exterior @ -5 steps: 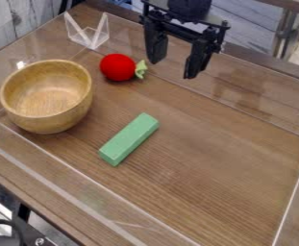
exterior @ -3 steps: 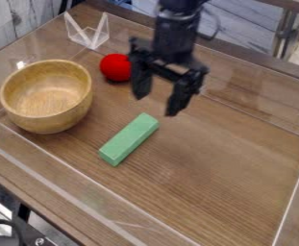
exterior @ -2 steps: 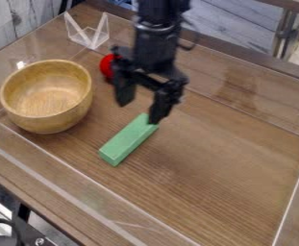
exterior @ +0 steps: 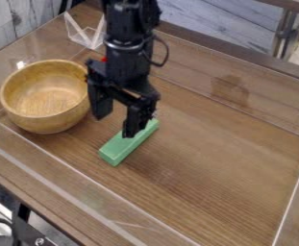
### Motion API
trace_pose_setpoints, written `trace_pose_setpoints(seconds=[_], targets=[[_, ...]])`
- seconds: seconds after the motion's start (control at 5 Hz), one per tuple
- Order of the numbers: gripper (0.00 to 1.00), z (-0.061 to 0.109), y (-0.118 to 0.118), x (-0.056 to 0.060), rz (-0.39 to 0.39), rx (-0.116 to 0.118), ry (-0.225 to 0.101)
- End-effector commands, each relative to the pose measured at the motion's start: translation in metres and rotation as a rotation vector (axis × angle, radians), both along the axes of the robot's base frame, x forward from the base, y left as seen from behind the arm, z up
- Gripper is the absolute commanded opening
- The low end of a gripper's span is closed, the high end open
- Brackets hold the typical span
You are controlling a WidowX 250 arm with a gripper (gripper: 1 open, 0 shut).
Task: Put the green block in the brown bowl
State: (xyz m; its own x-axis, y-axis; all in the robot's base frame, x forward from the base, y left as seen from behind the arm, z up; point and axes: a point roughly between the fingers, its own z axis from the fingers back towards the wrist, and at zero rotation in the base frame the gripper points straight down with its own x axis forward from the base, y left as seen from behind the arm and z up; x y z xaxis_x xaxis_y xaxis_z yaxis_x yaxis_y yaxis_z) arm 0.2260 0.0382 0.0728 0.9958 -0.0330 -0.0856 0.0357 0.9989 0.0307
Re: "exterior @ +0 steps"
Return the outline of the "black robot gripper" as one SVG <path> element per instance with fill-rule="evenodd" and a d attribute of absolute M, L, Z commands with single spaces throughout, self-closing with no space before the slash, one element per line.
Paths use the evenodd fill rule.
<path fill-rule="evenodd" d="M 160 66 L 153 57 L 153 40 L 134 43 L 105 42 L 107 62 L 89 59 L 87 93 L 91 111 L 102 120 L 118 100 L 127 108 L 122 137 L 133 138 L 154 118 L 160 92 L 150 84 L 150 68 Z"/>

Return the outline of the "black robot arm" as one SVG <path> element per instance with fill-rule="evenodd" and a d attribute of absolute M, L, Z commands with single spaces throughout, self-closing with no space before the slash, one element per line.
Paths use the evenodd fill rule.
<path fill-rule="evenodd" d="M 114 111 L 114 102 L 127 107 L 122 136 L 134 137 L 153 120 L 161 94 L 150 84 L 153 29 L 161 9 L 157 0 L 102 0 L 107 21 L 106 60 L 90 59 L 87 93 L 93 114 L 103 119 Z"/>

